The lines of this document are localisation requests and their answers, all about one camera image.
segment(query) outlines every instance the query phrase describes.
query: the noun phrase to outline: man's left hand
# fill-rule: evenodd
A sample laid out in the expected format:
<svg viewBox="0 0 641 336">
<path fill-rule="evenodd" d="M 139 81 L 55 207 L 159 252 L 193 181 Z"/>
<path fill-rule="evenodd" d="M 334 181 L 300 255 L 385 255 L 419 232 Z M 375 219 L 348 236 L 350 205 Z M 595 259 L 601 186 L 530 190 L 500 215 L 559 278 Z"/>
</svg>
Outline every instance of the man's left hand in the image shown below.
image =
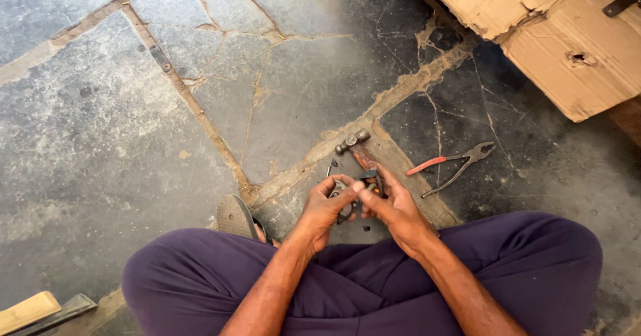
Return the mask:
<svg viewBox="0 0 641 336">
<path fill-rule="evenodd" d="M 338 196 L 328 198 L 335 186 L 335 180 L 342 181 L 348 187 Z M 330 238 L 330 227 L 336 222 L 339 212 L 354 201 L 364 188 L 363 182 L 355 181 L 349 176 L 327 177 L 307 193 L 302 214 L 287 239 L 305 243 L 311 253 L 310 256 L 322 250 Z M 354 218 L 356 215 L 352 214 L 349 221 Z"/>
</svg>

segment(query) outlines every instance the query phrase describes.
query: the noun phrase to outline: finger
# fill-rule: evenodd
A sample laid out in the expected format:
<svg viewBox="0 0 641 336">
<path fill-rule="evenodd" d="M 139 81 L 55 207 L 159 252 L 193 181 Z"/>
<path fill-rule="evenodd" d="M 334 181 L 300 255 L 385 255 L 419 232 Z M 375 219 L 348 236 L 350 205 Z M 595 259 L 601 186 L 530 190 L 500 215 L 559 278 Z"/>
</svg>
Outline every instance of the finger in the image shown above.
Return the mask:
<svg viewBox="0 0 641 336">
<path fill-rule="evenodd" d="M 361 212 L 361 218 L 365 219 L 365 218 L 369 217 L 369 212 L 370 212 L 369 207 L 363 205 L 362 212 Z"/>
<path fill-rule="evenodd" d="M 346 175 L 332 175 L 321 181 L 316 186 L 309 189 L 309 194 L 322 194 L 325 197 L 330 195 L 330 192 L 334 189 L 336 181 L 342 181 L 344 184 L 350 186 L 354 184 L 354 179 Z"/>
<path fill-rule="evenodd" d="M 332 212 L 339 213 L 343 207 L 345 207 L 351 201 L 354 201 L 358 193 L 364 190 L 365 184 L 361 181 L 357 181 L 349 186 L 346 190 L 341 192 L 338 196 L 330 198 L 328 200 L 328 205 L 332 209 Z"/>
<path fill-rule="evenodd" d="M 394 186 L 400 186 L 403 187 L 403 184 L 399 181 L 396 176 L 388 171 L 383 165 L 380 163 L 376 162 L 376 170 L 378 171 L 378 174 L 384 179 L 385 183 L 388 184 L 390 187 Z"/>
<path fill-rule="evenodd" d="M 356 182 L 356 180 L 354 180 L 352 177 L 349 177 L 347 175 L 332 175 L 331 177 L 333 177 L 334 180 L 342 181 L 343 184 L 346 184 L 348 186 L 351 186 Z"/>
<path fill-rule="evenodd" d="M 363 201 L 363 204 L 376 213 L 376 216 L 386 221 L 386 217 L 390 217 L 396 213 L 396 210 L 383 201 L 380 197 L 372 193 L 370 190 L 362 190 L 358 193 L 358 197 Z"/>
<path fill-rule="evenodd" d="M 399 181 L 399 179 L 396 177 L 395 174 L 388 171 L 385 167 L 383 167 L 378 162 L 376 162 L 376 167 L 378 170 L 378 174 L 383 179 L 383 184 L 385 186 L 385 194 L 387 194 L 388 196 L 394 196 L 394 194 L 402 194 L 402 193 L 409 194 L 409 191 L 407 191 L 407 189 L 405 188 L 405 185 L 402 184 L 401 181 Z"/>
</svg>

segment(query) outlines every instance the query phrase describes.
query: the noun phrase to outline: hand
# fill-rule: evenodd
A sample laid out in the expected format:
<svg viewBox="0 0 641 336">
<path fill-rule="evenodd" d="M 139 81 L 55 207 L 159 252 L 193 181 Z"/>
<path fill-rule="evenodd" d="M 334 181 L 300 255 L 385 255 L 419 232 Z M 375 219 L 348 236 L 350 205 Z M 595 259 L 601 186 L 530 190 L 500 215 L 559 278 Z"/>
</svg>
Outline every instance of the hand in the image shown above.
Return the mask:
<svg viewBox="0 0 641 336">
<path fill-rule="evenodd" d="M 363 201 L 361 217 L 377 217 L 383 221 L 399 247 L 416 260 L 421 257 L 421 242 L 429 237 L 438 237 L 438 232 L 421 215 L 412 194 L 396 176 L 379 163 L 374 166 L 383 180 L 383 192 L 388 198 L 380 198 L 368 190 L 360 191 L 358 197 Z"/>
<path fill-rule="evenodd" d="M 334 180 L 340 180 L 348 187 L 334 198 L 328 198 L 334 188 Z M 304 242 L 310 247 L 310 257 L 322 250 L 330 238 L 330 227 L 336 222 L 336 217 L 343 208 L 357 198 L 359 191 L 365 188 L 363 182 L 356 182 L 345 175 L 332 175 L 312 187 L 307 193 L 307 201 L 302 208 L 302 214 L 287 239 Z"/>
</svg>

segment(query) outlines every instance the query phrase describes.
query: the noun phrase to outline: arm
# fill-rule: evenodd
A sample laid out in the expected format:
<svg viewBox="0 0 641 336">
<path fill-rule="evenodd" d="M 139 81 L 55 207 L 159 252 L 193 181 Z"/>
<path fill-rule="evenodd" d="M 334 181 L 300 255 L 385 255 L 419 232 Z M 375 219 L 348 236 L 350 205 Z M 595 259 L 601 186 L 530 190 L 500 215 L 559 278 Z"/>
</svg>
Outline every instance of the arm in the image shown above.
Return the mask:
<svg viewBox="0 0 641 336">
<path fill-rule="evenodd" d="M 350 187 L 328 199 L 334 178 Z M 338 213 L 356 199 L 365 185 L 343 175 L 324 179 L 312 188 L 302 215 L 293 230 L 269 261 L 263 274 L 249 290 L 220 335 L 278 335 L 285 312 L 305 267 L 330 237 L 330 227 Z"/>
<path fill-rule="evenodd" d="M 399 247 L 423 266 L 463 332 L 467 336 L 527 336 L 517 321 L 438 238 L 403 184 L 389 171 L 377 166 L 389 198 L 383 200 L 368 190 L 361 191 L 359 198 L 364 204 L 364 217 L 381 219 Z"/>
</svg>

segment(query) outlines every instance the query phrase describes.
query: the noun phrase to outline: hammer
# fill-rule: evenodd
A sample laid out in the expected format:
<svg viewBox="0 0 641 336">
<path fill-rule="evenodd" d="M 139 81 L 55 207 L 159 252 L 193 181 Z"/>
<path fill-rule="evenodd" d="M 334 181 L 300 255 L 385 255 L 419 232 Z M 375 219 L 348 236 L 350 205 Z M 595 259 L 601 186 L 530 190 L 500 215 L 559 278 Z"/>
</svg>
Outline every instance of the hammer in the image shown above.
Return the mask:
<svg viewBox="0 0 641 336">
<path fill-rule="evenodd" d="M 363 169 L 370 169 L 368 163 L 375 160 L 370 152 L 360 145 L 366 140 L 369 140 L 369 138 L 369 132 L 365 128 L 361 129 L 357 133 L 347 137 L 343 142 L 337 144 L 334 151 L 338 154 L 343 154 L 345 151 L 349 151 Z"/>
</svg>

